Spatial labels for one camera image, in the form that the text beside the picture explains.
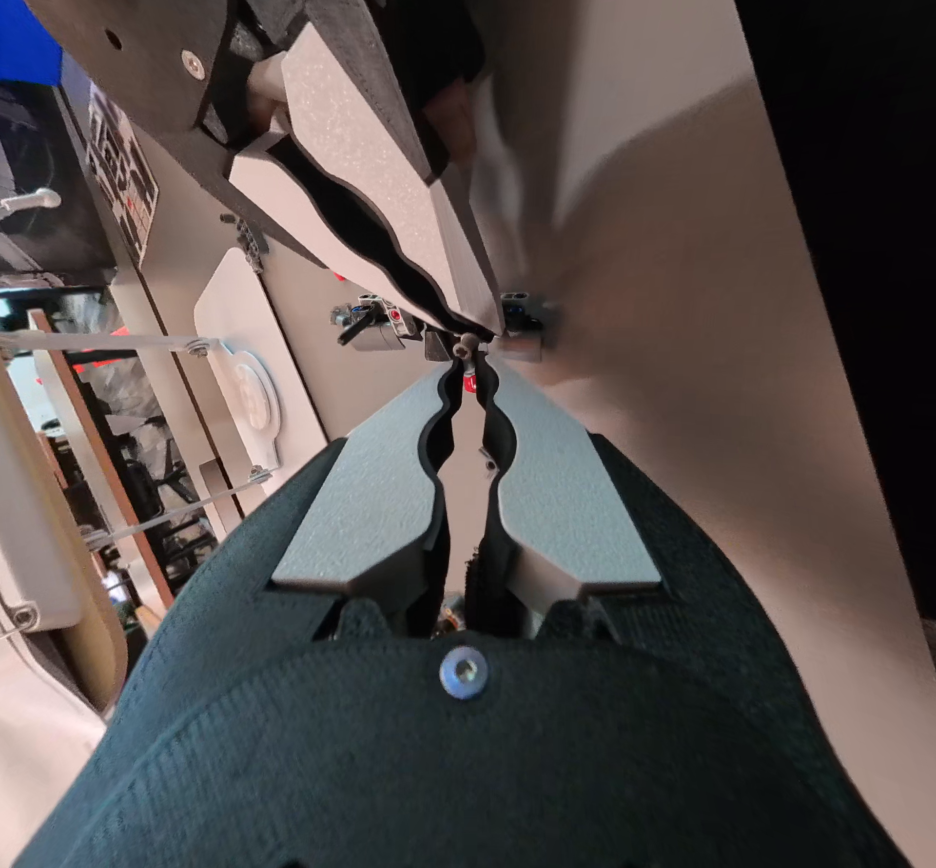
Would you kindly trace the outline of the black sticker sheet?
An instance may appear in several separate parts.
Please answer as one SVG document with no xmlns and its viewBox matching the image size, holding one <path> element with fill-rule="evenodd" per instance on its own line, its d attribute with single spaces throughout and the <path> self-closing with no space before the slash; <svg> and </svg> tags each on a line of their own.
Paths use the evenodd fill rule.
<svg viewBox="0 0 936 868">
<path fill-rule="evenodd" d="M 89 87 L 87 162 L 136 267 L 147 253 L 159 187 L 127 114 Z"/>
</svg>

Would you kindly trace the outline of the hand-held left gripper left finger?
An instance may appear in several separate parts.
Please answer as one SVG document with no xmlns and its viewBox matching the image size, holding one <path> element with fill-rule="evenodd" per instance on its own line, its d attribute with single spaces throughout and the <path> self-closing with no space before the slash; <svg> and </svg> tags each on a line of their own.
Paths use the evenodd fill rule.
<svg viewBox="0 0 936 868">
<path fill-rule="evenodd" d="M 272 583 L 369 598 L 411 637 L 441 609 L 450 533 L 439 470 L 453 450 L 462 364 L 435 365 L 352 430 L 298 525 Z"/>
</svg>

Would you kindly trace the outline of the scattered small lego pieces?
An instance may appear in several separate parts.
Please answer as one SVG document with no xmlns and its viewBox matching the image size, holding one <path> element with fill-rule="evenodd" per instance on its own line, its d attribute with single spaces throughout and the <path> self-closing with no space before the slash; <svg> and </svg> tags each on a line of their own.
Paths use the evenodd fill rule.
<svg viewBox="0 0 936 868">
<path fill-rule="evenodd" d="M 265 277 L 268 267 L 271 264 L 272 254 L 274 252 L 273 246 L 275 245 L 277 248 L 285 248 L 287 251 L 296 253 L 306 262 L 311 263 L 320 269 L 326 270 L 336 280 L 340 282 L 347 282 L 347 278 L 345 276 L 332 271 L 329 267 L 318 260 L 318 258 L 316 258 L 316 256 L 312 254 L 308 248 L 300 246 L 298 250 L 295 248 L 291 249 L 266 235 L 260 226 L 255 222 L 235 216 L 233 227 L 236 232 L 236 241 L 238 247 L 242 251 L 248 266 L 250 266 L 253 273 L 260 279 Z"/>
</svg>

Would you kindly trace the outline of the white book stand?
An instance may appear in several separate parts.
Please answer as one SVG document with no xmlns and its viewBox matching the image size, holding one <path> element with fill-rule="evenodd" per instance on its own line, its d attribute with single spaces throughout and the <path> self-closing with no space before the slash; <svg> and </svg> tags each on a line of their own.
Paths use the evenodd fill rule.
<svg viewBox="0 0 936 868">
<path fill-rule="evenodd" d="M 195 303 L 194 334 L 118 336 L 119 349 L 189 353 L 206 347 L 207 362 L 225 397 L 231 418 L 252 465 L 260 470 L 238 487 L 222 487 L 194 504 L 216 510 L 246 492 L 271 486 L 269 498 L 328 443 L 326 432 L 300 376 L 265 293 L 261 277 L 248 266 L 238 248 L 221 260 Z M 91 552 L 78 533 L 62 492 L 54 489 L 52 472 L 40 451 L 26 414 L 15 398 L 9 378 L 2 378 L 2 402 L 14 409 L 2 414 L 2 594 L 8 615 L 29 614 L 27 632 L 71 628 L 100 612 L 97 628 L 81 634 L 101 634 L 111 645 L 111 660 L 100 671 L 89 667 L 79 675 L 90 702 L 107 709 L 120 690 L 126 669 L 126 648 L 117 633 L 115 612 L 107 597 L 92 592 Z"/>
</svg>

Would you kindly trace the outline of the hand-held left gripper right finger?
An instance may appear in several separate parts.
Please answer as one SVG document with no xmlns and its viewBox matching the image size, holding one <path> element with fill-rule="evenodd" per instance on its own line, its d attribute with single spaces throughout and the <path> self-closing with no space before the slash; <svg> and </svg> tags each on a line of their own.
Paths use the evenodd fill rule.
<svg viewBox="0 0 936 868">
<path fill-rule="evenodd" d="M 500 358 L 478 360 L 494 464 L 476 628 L 521 636 L 554 604 L 656 591 L 662 576 L 592 434 Z"/>
</svg>

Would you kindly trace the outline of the person in dark shirt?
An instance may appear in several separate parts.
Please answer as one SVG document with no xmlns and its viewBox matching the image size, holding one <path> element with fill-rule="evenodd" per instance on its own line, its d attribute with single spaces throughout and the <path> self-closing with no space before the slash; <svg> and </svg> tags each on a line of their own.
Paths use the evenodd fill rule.
<svg viewBox="0 0 936 868">
<path fill-rule="evenodd" d="M 935 613 L 935 0 L 734 0 L 921 617 Z"/>
</svg>

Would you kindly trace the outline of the grey lego sub-assembly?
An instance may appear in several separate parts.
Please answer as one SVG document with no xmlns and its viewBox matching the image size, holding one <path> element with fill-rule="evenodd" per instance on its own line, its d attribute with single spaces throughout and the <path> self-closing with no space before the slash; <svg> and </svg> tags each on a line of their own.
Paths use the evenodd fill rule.
<svg viewBox="0 0 936 868">
<path fill-rule="evenodd" d="M 505 332 L 489 339 L 476 336 L 479 346 L 474 360 L 488 353 L 521 363 L 541 362 L 551 339 L 550 331 L 558 324 L 558 306 L 526 291 L 503 293 L 501 306 Z M 408 342 L 421 343 L 425 358 L 436 363 L 457 360 L 452 347 L 463 336 L 426 324 L 373 293 L 335 306 L 330 322 L 341 331 L 337 340 L 342 346 L 352 345 L 358 351 L 386 351 L 402 350 Z M 459 361 L 469 366 L 474 360 Z"/>
</svg>

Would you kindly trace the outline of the blue plastic parts bin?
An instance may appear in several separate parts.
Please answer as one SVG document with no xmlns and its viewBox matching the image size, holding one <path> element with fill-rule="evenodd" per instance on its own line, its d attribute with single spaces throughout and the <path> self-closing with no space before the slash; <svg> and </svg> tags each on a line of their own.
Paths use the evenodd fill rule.
<svg viewBox="0 0 936 868">
<path fill-rule="evenodd" d="M 1 0 L 1 80 L 56 87 L 63 52 L 24 0 Z"/>
</svg>

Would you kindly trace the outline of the person's right hand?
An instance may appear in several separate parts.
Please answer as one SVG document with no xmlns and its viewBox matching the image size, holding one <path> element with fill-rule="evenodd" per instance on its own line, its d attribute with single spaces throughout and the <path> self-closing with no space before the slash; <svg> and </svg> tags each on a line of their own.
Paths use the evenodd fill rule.
<svg viewBox="0 0 936 868">
<path fill-rule="evenodd" d="M 438 91 L 423 107 L 427 122 L 445 145 L 450 159 L 468 167 L 476 152 L 476 132 L 468 87 L 458 78 Z"/>
</svg>

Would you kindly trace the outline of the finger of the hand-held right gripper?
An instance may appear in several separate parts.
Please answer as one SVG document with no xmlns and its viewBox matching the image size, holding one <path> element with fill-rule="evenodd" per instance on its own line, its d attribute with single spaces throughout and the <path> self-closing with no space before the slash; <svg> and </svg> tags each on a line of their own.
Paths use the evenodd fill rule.
<svg viewBox="0 0 936 868">
<path fill-rule="evenodd" d="M 292 135 L 372 215 L 375 241 L 347 243 L 368 270 L 339 273 L 450 331 L 505 330 L 496 279 L 462 169 L 424 178 L 312 22 L 282 61 Z"/>
<path fill-rule="evenodd" d="M 292 135 L 266 134 L 238 153 L 229 181 L 338 275 L 391 300 L 428 324 L 490 339 L 495 318 L 477 321 L 455 309 L 439 285 L 402 253 L 387 227 L 355 192 L 322 172 Z"/>
</svg>

